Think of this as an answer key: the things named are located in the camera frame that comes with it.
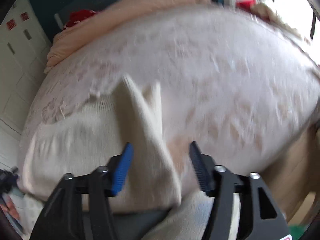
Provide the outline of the peach pink quilt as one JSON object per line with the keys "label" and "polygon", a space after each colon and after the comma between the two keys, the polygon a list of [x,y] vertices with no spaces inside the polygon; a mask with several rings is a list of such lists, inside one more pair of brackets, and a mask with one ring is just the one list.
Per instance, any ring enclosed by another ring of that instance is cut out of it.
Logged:
{"label": "peach pink quilt", "polygon": [[59,62],[118,26],[160,10],[195,4],[210,4],[212,0],[119,0],[94,16],[58,33],[47,55],[47,74]]}

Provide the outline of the red and cream plush toy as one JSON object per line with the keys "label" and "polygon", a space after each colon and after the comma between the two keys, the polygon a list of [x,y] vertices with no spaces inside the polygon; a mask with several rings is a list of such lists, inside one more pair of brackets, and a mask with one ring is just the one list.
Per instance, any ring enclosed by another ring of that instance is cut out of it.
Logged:
{"label": "red and cream plush toy", "polygon": [[280,27],[298,39],[311,44],[311,38],[289,16],[287,9],[281,8],[269,0],[241,0],[236,2],[236,7],[261,18],[265,22]]}

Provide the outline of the red fabric item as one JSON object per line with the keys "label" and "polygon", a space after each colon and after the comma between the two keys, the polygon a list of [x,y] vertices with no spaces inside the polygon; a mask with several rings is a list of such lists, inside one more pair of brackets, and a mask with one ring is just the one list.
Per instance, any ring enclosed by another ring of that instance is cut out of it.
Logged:
{"label": "red fabric item", "polygon": [[93,17],[96,14],[97,14],[96,11],[87,10],[87,9],[82,9],[79,11],[72,12],[69,16],[69,20],[63,26],[63,29],[65,30],[65,29],[71,28],[71,27],[77,25],[78,23],[80,23],[88,18]]}

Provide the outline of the pink butterfly-pattern blanket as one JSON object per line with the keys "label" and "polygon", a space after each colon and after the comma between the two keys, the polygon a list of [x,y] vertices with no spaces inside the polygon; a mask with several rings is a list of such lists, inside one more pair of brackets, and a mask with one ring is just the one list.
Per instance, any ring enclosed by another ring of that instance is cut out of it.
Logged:
{"label": "pink butterfly-pattern blanket", "polygon": [[195,140],[238,174],[262,171],[319,117],[319,68],[282,33],[245,12],[214,5],[158,11],[125,23],[54,66],[31,105],[24,165],[38,127],[127,74],[161,85],[163,137],[186,189]]}

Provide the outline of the white wardrobe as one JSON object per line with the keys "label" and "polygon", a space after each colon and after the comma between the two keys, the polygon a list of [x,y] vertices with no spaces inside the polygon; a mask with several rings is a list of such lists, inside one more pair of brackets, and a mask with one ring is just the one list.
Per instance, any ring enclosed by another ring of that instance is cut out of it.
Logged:
{"label": "white wardrobe", "polygon": [[17,165],[29,108],[45,78],[51,42],[29,0],[16,0],[1,23],[1,168]]}

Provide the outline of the white knitted cardigan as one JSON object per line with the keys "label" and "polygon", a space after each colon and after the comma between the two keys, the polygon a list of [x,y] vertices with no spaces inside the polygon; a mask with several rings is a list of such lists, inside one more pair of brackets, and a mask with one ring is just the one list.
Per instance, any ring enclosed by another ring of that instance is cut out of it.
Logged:
{"label": "white knitted cardigan", "polygon": [[124,188],[111,199],[115,214],[167,209],[144,239],[201,239],[213,199],[182,185],[162,135],[159,83],[140,90],[129,76],[110,95],[91,96],[59,121],[41,124],[23,164],[24,226],[31,233],[44,202],[65,173],[81,176],[118,155],[129,142],[133,160]]}

